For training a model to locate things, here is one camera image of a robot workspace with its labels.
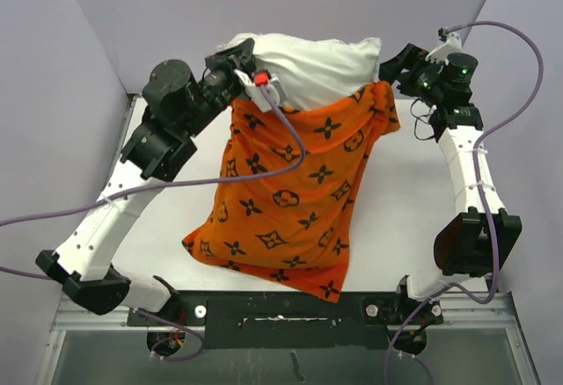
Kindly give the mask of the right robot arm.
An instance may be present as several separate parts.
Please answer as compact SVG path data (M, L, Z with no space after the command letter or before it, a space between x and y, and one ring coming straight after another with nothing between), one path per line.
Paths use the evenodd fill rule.
M428 123L450 173L456 216L436 236L433 262L402 281L405 291L391 301L392 314L410 323L423 300L472 278L496 278L522 233L494 184L483 143L484 124L472 103L471 81L478 61L459 45L433 51L407 44L384 62L379 76L430 110Z

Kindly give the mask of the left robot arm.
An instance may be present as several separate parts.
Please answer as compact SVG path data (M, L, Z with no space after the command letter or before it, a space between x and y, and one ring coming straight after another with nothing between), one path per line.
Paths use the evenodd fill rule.
M176 319L179 302L171 286L159 277L120 271L113 257L143 210L194 155L193 138L242 96L242 77L256 70L253 49L253 39L245 39L206 57L207 74L200 80L181 60L161 62L150 72L141 122L95 207L65 242L36 258L74 303L96 315L123 305L145 309L161 324Z

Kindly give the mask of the orange patterned pillowcase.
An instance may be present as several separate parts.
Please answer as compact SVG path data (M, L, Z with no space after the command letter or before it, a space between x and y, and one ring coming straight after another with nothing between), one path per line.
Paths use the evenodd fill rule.
M398 128L384 81L312 111L264 113L236 100L222 183L208 219L184 238L185 249L203 264L337 302L369 155Z

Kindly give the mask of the white pillow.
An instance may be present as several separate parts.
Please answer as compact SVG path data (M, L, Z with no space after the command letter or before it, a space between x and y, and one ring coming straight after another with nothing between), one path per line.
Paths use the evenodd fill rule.
M268 93L279 106L312 111L353 95L378 79L382 40L306 40L282 33L239 33L216 47L231 51L253 40L257 70L273 76Z

